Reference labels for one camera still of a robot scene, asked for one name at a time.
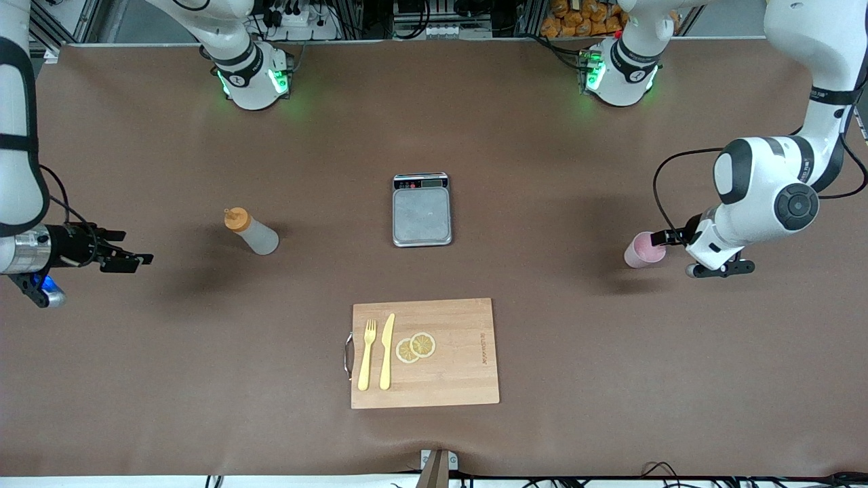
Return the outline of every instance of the lemon slice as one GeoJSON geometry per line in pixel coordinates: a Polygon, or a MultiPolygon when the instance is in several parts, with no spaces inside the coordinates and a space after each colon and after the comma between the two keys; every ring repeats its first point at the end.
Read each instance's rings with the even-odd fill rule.
{"type": "Polygon", "coordinates": [[[429,333],[420,332],[410,338],[410,349],[420,358],[427,358],[437,349],[437,343],[429,333]]]}
{"type": "Polygon", "coordinates": [[[408,365],[415,363],[419,360],[419,357],[416,353],[410,349],[410,340],[404,339],[398,342],[398,345],[395,347],[395,355],[398,356],[398,359],[401,359],[402,363],[406,363],[408,365]]]}

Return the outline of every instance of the knife handle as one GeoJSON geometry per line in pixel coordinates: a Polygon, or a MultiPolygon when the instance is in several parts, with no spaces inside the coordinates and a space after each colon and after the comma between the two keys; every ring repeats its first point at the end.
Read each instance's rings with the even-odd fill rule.
{"type": "Polygon", "coordinates": [[[358,389],[362,392],[371,384],[371,345],[365,344],[365,354],[362,356],[362,368],[358,372],[358,389]]]}
{"type": "Polygon", "coordinates": [[[391,386],[391,347],[385,349],[383,368],[380,370],[380,390],[388,390],[391,386]]]}

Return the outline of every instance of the digital kitchen scale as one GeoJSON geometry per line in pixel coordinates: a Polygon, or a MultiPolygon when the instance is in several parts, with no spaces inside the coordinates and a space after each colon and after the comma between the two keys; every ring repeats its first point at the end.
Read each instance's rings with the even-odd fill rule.
{"type": "Polygon", "coordinates": [[[446,173],[395,175],[391,194],[391,237],[398,247],[445,246],[452,242],[446,173]]]}

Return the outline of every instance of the white bottle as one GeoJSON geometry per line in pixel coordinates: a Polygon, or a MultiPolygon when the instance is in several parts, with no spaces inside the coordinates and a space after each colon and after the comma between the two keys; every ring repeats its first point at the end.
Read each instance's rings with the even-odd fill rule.
{"type": "Polygon", "coordinates": [[[280,237],[271,228],[258,222],[241,207],[224,210],[223,223],[240,235],[256,254],[271,254],[280,243],[280,237]]]}

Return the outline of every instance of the wooden cutting board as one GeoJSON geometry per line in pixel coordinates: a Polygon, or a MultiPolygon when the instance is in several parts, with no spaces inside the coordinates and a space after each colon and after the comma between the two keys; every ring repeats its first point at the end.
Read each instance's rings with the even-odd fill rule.
{"type": "Polygon", "coordinates": [[[365,303],[352,307],[352,408],[481,405],[500,402],[491,299],[365,303]],[[391,338],[391,388],[380,390],[385,321],[395,314],[391,338]],[[365,323],[377,321],[371,348],[371,386],[358,389],[365,351],[365,323]],[[434,353],[412,364],[395,354],[401,339],[429,333],[434,353]]]}

